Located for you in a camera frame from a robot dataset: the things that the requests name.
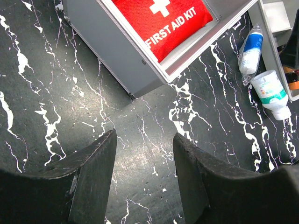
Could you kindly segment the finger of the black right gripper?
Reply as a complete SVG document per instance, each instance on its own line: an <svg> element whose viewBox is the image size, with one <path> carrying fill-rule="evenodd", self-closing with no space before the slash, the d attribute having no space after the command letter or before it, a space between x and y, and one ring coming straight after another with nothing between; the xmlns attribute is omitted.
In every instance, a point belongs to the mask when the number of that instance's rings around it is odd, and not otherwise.
<svg viewBox="0 0 299 224"><path fill-rule="evenodd" d="M283 66L299 69L299 10L297 10L291 36L280 54Z"/></svg>

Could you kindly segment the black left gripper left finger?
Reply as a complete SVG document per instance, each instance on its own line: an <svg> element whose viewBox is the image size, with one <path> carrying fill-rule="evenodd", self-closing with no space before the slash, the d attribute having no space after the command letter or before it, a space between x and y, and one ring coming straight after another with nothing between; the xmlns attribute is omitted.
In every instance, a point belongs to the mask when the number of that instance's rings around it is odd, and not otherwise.
<svg viewBox="0 0 299 224"><path fill-rule="evenodd" d="M117 148L110 130L35 173L0 171L3 224L102 224Z"/></svg>

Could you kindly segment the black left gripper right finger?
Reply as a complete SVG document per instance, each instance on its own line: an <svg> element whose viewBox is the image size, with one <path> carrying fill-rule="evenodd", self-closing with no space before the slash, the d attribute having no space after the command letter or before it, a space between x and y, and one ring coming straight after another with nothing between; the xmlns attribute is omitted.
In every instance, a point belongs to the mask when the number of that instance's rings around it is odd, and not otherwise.
<svg viewBox="0 0 299 224"><path fill-rule="evenodd" d="M299 167L257 173L228 164L177 133L173 153L188 224L296 224Z"/></svg>

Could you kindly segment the brown medicine bottle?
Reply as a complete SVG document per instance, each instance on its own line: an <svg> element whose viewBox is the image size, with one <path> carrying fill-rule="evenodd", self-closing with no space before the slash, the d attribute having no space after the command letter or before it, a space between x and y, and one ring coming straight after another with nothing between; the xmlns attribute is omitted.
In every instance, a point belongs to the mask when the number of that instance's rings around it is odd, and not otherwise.
<svg viewBox="0 0 299 224"><path fill-rule="evenodd" d="M285 77L290 90L299 89L299 70L291 69L288 67L283 67L285 72Z"/></svg>

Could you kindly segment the white green-label bottle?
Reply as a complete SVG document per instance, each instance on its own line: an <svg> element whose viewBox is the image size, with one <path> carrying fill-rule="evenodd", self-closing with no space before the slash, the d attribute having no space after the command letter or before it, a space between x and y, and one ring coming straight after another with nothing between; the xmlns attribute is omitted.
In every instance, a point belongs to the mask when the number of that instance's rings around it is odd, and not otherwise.
<svg viewBox="0 0 299 224"><path fill-rule="evenodd" d="M250 82L263 107L270 110L276 120L285 120L291 117L291 111L287 106L288 95L275 70L265 71L252 78Z"/></svg>

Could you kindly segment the grey plastic tray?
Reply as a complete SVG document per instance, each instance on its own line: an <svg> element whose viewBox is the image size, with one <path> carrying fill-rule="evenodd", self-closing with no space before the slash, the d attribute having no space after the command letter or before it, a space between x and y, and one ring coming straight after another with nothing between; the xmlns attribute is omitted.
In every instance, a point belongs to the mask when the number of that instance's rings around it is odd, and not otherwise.
<svg viewBox="0 0 299 224"><path fill-rule="evenodd" d="M289 99L299 99L299 90L290 90L280 54L286 46L294 25L299 2L297 0L257 0L248 9L253 25L263 30L262 58L267 70L275 70Z"/></svg>

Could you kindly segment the blue white tube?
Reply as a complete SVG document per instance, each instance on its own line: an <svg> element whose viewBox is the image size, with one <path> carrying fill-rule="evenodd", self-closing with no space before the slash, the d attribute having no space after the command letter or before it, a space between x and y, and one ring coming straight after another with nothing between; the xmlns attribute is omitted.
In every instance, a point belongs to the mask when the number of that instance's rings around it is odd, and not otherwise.
<svg viewBox="0 0 299 224"><path fill-rule="evenodd" d="M262 45L263 30L259 24L256 24L250 30L239 51L238 65L244 86L247 86L257 73Z"/></svg>

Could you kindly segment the red first aid pouch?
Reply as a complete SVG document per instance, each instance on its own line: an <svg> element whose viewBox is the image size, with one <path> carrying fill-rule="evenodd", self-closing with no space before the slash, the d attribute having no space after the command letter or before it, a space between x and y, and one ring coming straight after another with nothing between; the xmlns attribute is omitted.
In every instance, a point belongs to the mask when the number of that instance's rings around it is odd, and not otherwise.
<svg viewBox="0 0 299 224"><path fill-rule="evenodd" d="M115 0L113 3L159 63L213 21L201 0Z"/></svg>

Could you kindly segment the silver metal medicine case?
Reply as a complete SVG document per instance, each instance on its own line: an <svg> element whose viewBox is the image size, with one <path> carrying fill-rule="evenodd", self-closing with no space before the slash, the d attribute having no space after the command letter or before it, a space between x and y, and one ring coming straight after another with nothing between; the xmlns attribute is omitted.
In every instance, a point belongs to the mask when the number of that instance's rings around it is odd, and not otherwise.
<svg viewBox="0 0 299 224"><path fill-rule="evenodd" d="M65 0L64 14L126 92L172 82L252 0Z"/></svg>

